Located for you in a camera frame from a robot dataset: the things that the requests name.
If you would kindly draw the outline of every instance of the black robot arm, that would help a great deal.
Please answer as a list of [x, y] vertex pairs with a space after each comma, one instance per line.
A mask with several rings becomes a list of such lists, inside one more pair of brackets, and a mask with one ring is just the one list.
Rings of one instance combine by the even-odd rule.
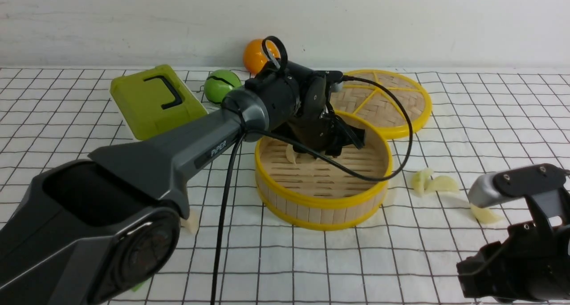
[[288, 136], [315, 151], [350, 143], [326, 107], [342, 73], [291, 68], [269, 64], [212, 114], [36, 176], [0, 231], [0, 303], [94, 305], [147, 280], [189, 216], [187, 181], [243, 133], [253, 142], [252, 130], [291, 125]]
[[[503, 303], [570, 299], [570, 194], [568, 171], [544, 163], [483, 175], [468, 199], [489, 207], [524, 198], [532, 220], [507, 228], [505, 242], [483, 246], [457, 264], [465, 297], [491, 296]], [[561, 224], [553, 225], [553, 218]]]

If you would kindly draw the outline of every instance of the green ball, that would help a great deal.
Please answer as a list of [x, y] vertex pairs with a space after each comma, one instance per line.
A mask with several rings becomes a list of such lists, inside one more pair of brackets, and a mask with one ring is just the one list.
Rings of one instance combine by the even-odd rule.
[[206, 98], [214, 104], [220, 104], [232, 89], [241, 86], [240, 78], [230, 70], [216, 70], [208, 76], [204, 84]]

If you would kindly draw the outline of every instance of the table surface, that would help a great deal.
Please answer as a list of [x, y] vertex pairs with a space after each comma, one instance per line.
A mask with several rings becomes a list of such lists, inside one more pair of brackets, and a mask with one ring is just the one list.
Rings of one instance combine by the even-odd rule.
[[[112, 78], [139, 69], [0, 69], [0, 228], [41, 171], [131, 141], [108, 88]], [[200, 90], [214, 68], [175, 69], [205, 101]], [[504, 240], [505, 228], [529, 220], [529, 211], [521, 199], [506, 203], [495, 208], [504, 221], [481, 225], [470, 214], [466, 189], [490, 171], [532, 163], [570, 169], [570, 70], [391, 70], [423, 85], [433, 114], [383, 206], [356, 228], [316, 232], [279, 220], [255, 190], [254, 143], [242, 146], [220, 263], [224, 304], [495, 303], [463, 297], [456, 263]], [[397, 166], [407, 141], [390, 145]], [[187, 184], [191, 208], [201, 211], [198, 234], [183, 231], [161, 272], [110, 304], [208, 302], [228, 158], [220, 156]], [[411, 175], [424, 167], [456, 179], [461, 193], [415, 196]]]

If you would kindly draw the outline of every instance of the black handle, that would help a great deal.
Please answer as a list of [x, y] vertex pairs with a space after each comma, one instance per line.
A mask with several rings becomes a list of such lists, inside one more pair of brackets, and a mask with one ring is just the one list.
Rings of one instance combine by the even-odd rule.
[[149, 80], [153, 80], [153, 79], [162, 80], [163, 84], [165, 84], [165, 86], [167, 86], [168, 90], [175, 97], [175, 99], [172, 102], [169, 102], [167, 104], [162, 104], [160, 106], [163, 110], [167, 110], [168, 108], [172, 108], [174, 106], [178, 106], [178, 105], [182, 104], [182, 98], [180, 97], [179, 93], [177, 92], [175, 87], [171, 84], [171, 82], [169, 82], [167, 80], [167, 78], [165, 76], [163, 76], [163, 75], [155, 76], [155, 77], [147, 78], [144, 81], [149, 81]]

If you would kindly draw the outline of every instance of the white wall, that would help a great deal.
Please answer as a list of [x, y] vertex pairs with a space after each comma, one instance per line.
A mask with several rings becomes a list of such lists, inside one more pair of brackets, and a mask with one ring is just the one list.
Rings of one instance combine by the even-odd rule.
[[570, 66], [570, 0], [0, 0], [0, 64]]

